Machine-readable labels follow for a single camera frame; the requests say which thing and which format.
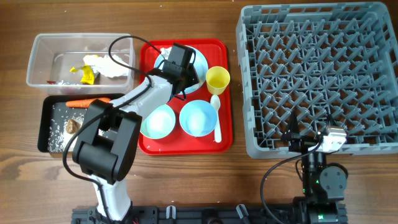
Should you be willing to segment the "yellow plastic cup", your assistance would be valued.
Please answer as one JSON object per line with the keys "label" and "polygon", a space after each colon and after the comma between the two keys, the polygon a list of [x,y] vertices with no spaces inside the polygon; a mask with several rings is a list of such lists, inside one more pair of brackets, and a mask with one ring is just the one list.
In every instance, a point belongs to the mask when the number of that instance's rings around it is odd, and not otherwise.
{"label": "yellow plastic cup", "polygon": [[212,95],[222,94],[230,82],[227,69],[220,66],[211,67],[206,73],[206,85]]}

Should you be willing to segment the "green bowl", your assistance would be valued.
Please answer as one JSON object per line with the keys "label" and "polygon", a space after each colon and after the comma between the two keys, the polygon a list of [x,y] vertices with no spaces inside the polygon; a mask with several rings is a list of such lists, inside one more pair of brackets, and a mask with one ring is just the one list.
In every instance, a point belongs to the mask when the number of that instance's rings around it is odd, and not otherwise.
{"label": "green bowl", "polygon": [[149,139],[162,139],[174,129],[176,116],[169,105],[155,109],[141,124],[141,134]]}

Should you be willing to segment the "orange carrot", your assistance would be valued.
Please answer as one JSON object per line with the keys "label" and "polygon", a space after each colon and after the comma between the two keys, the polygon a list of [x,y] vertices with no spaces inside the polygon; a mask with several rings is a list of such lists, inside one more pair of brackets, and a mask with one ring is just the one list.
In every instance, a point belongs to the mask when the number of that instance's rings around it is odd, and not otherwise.
{"label": "orange carrot", "polygon": [[95,100],[100,100],[105,103],[109,103],[111,101],[110,98],[90,98],[84,100],[68,101],[66,102],[66,106],[69,108],[88,108]]}

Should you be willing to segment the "brown food scrap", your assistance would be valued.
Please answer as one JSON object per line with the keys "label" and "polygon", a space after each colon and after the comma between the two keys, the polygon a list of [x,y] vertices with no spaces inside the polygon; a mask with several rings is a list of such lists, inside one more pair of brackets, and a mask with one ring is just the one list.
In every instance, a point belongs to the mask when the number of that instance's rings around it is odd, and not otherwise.
{"label": "brown food scrap", "polygon": [[68,134],[74,134],[79,130],[79,128],[80,124],[77,121],[75,121],[74,119],[69,119],[67,121],[65,130]]}

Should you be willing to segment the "red snack wrapper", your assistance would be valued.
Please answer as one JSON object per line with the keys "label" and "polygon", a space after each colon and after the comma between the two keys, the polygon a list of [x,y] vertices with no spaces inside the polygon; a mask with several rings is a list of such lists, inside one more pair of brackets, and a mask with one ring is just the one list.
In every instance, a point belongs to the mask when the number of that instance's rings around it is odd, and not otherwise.
{"label": "red snack wrapper", "polygon": [[48,85],[53,85],[55,88],[61,88],[61,89],[66,89],[66,88],[71,88],[71,89],[80,89],[81,85],[78,83],[73,83],[73,82],[67,82],[65,80],[60,80],[60,81],[47,81]]}

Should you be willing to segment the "white rice pile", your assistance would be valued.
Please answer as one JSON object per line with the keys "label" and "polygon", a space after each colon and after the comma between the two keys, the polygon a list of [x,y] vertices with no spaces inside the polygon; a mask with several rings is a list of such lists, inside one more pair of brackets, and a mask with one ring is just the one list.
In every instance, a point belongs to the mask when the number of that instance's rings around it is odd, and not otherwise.
{"label": "white rice pile", "polygon": [[52,106],[49,138],[47,149],[49,152],[63,152],[73,134],[67,133],[66,128],[70,119],[83,124],[86,108],[69,108],[66,103],[55,103]]}

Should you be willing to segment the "yellow snack wrapper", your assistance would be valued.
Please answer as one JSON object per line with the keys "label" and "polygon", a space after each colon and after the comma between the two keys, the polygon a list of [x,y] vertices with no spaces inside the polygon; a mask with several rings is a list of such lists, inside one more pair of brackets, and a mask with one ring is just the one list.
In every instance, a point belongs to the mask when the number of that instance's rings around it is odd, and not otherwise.
{"label": "yellow snack wrapper", "polygon": [[80,82],[82,84],[93,85],[95,83],[95,78],[100,73],[98,67],[95,64],[98,59],[99,59],[98,55],[86,55],[83,57],[84,65],[78,68],[72,67],[70,69],[70,72],[76,73],[82,71],[83,76]]}

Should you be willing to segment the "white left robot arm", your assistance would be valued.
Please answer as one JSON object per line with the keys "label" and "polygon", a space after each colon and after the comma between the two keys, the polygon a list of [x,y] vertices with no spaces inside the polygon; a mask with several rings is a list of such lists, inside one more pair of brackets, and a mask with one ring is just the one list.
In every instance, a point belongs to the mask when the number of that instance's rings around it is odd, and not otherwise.
{"label": "white left robot arm", "polygon": [[128,94],[109,103],[95,100],[89,105],[81,128],[66,147],[73,148],[72,159],[82,171],[82,175],[71,175],[95,186],[98,205],[91,221],[134,222],[125,177],[136,156],[142,121],[197,83],[192,63],[165,62]]}

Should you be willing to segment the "grey dishwasher rack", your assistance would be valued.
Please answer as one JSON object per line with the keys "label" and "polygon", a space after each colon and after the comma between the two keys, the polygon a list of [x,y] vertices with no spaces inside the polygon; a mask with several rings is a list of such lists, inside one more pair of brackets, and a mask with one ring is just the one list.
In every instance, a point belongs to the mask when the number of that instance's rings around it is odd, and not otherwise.
{"label": "grey dishwasher rack", "polygon": [[316,136],[343,128],[341,153],[397,152],[397,39],[381,2],[254,5],[236,26],[247,154],[290,157],[291,114]]}

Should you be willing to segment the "light blue plate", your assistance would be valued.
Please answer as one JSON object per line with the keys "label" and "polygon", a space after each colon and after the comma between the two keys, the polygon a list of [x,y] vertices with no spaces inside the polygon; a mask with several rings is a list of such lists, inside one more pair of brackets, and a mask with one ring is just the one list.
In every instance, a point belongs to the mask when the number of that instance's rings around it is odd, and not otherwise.
{"label": "light blue plate", "polygon": [[[185,89],[185,93],[186,94],[193,93],[194,91],[198,90],[204,84],[205,76],[206,76],[206,73],[207,73],[207,71],[209,69],[208,68],[208,62],[207,62],[205,56],[198,49],[196,49],[196,48],[194,48],[192,46],[190,46],[190,48],[192,48],[196,52],[196,56],[194,57],[192,55],[192,57],[190,59],[190,62],[193,62],[193,66],[194,66],[195,71],[196,71],[196,73],[198,75],[199,83],[197,83],[197,84],[195,84],[195,85],[193,85],[193,86],[191,86],[189,88],[186,88]],[[164,66],[163,59],[164,58],[161,55],[159,55],[156,58],[154,67],[162,69],[163,66]]]}

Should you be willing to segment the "white plastic spoon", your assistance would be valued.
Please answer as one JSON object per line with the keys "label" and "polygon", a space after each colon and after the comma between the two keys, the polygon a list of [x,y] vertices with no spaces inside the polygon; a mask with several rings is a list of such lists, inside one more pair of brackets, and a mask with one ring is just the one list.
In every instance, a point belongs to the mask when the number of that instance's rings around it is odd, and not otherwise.
{"label": "white plastic spoon", "polygon": [[213,95],[210,100],[210,104],[214,108],[216,112],[216,125],[214,129],[214,139],[215,142],[220,143],[222,141],[222,135],[221,135],[221,126],[220,126],[220,119],[219,119],[219,109],[221,107],[221,101],[218,97],[218,95]]}

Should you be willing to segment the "light blue bowl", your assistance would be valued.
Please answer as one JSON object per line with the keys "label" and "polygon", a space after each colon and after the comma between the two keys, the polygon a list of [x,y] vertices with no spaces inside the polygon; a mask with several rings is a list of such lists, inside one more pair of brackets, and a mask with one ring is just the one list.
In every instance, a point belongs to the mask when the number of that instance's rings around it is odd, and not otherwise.
{"label": "light blue bowl", "polygon": [[179,123],[188,135],[204,137],[215,129],[216,112],[209,102],[193,100],[181,109]]}

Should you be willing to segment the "red serving tray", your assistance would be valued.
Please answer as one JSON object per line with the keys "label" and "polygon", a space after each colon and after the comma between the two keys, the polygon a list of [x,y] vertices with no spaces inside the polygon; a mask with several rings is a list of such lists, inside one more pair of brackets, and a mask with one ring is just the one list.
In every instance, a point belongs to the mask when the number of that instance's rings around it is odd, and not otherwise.
{"label": "red serving tray", "polygon": [[[199,50],[208,63],[208,66],[220,66],[228,68],[227,48],[218,39],[180,39],[180,40],[153,40],[152,43],[158,48],[167,48],[173,43],[191,46]],[[139,136],[139,148],[142,152],[152,156],[182,155],[182,154],[209,154],[224,152],[233,143],[233,119],[231,114],[231,97],[229,88],[219,96],[221,108],[219,109],[222,141],[216,143],[214,134],[210,133],[204,137],[193,137],[187,134],[180,126],[180,110],[188,102],[193,100],[209,101],[211,94],[205,84],[197,91],[189,93],[185,101],[174,98],[168,103],[176,115],[174,130],[165,138],[150,139],[144,135]]]}

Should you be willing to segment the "clear plastic bin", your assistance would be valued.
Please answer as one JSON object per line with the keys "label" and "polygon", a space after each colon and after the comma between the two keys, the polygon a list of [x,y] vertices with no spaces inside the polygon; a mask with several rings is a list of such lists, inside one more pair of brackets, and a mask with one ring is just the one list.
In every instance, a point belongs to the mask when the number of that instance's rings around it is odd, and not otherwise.
{"label": "clear plastic bin", "polygon": [[[36,36],[27,67],[26,83],[49,95],[93,95],[105,93],[127,93],[134,88],[134,72],[126,77],[108,78],[100,73],[93,85],[80,82],[83,72],[70,72],[72,67],[84,65],[83,57],[98,55],[104,57],[111,49],[129,66],[135,66],[135,52],[132,39],[111,43],[122,34],[118,33],[61,33],[39,34]],[[80,89],[61,89],[48,85],[47,81],[78,83]]]}

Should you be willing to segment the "black plastic tray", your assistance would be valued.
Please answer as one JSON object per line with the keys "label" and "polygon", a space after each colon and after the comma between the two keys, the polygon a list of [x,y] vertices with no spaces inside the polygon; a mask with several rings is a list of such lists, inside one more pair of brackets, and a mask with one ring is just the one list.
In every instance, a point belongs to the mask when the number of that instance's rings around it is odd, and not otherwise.
{"label": "black plastic tray", "polygon": [[37,141],[37,148],[40,152],[49,152],[47,149],[49,138],[49,127],[52,106],[55,103],[66,103],[73,100],[84,100],[90,98],[110,98],[116,99],[122,97],[122,93],[110,93],[100,95],[53,95],[44,99],[42,107],[42,115],[40,120],[39,136]]}

